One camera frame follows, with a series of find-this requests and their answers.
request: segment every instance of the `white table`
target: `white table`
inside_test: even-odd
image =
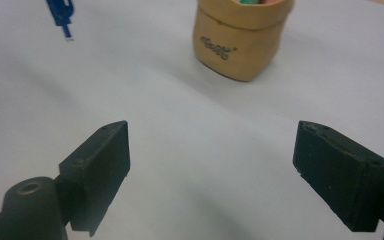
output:
[[[193,0],[74,4],[67,43],[45,1],[0,1],[0,208],[127,120],[132,168],[94,239],[382,238],[383,223],[350,232],[292,154],[308,120],[384,157],[383,5],[298,0],[272,63],[242,83],[194,57]]]

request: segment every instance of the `tan container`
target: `tan container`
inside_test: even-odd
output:
[[[221,75],[251,81],[276,54],[292,6],[293,0],[198,0],[193,31],[197,58]]]

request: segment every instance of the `logo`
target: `logo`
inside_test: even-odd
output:
[[[220,56],[221,59],[223,60],[229,59],[229,54],[237,50],[237,48],[231,49],[225,46],[215,45],[211,42],[211,39],[207,37],[201,37],[201,42],[204,44],[206,48],[213,51],[215,54]]]

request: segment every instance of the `blue plastic piece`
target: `blue plastic piece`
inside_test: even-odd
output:
[[[73,2],[71,0],[46,0],[46,2],[55,20],[55,25],[62,27],[67,40],[73,40],[70,29],[68,29],[68,24],[71,23],[70,17],[74,13]]]

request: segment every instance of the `blue object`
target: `blue object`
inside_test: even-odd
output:
[[[68,29],[68,24],[71,23],[70,17],[74,13],[73,2],[71,0],[46,0],[46,2],[55,20],[55,25],[62,27],[67,40],[73,40],[70,29]]]

